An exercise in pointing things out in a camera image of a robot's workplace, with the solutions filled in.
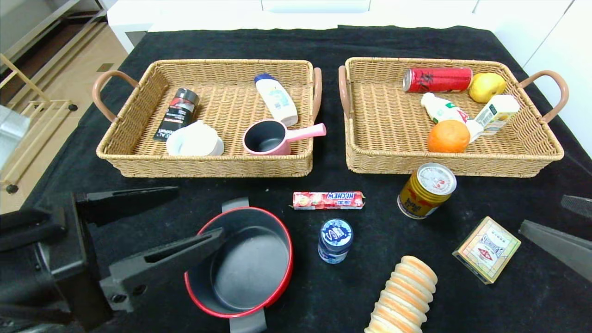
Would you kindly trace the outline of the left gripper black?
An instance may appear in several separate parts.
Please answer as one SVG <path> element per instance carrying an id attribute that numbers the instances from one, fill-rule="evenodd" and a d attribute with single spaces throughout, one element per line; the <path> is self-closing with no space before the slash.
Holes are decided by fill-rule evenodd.
<path id="1" fill-rule="evenodd" d="M 109 321 L 112 309 L 133 312 L 144 305 L 150 293 L 218 251 L 228 239 L 224 228 L 121 259 L 99 283 L 84 222 L 103 226 L 178 195 L 179 187 L 173 186 L 57 194 L 40 207 L 2 214 L 1 319 L 61 325 L 76 321 L 90 331 Z"/>

